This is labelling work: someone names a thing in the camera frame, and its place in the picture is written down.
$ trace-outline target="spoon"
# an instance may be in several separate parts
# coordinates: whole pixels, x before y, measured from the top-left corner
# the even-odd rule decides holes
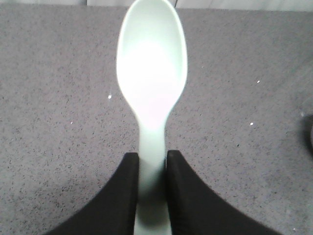
[[[139,126],[139,186],[135,235],[170,235],[165,198],[164,129],[187,77],[179,17],[167,0],[136,0],[117,45],[119,87]]]

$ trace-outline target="floor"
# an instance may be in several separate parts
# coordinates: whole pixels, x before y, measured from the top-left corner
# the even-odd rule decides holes
[[[0,5],[0,234],[52,229],[138,150],[115,75],[125,13]],[[167,149],[252,218],[313,234],[313,14],[178,13],[189,71]]]

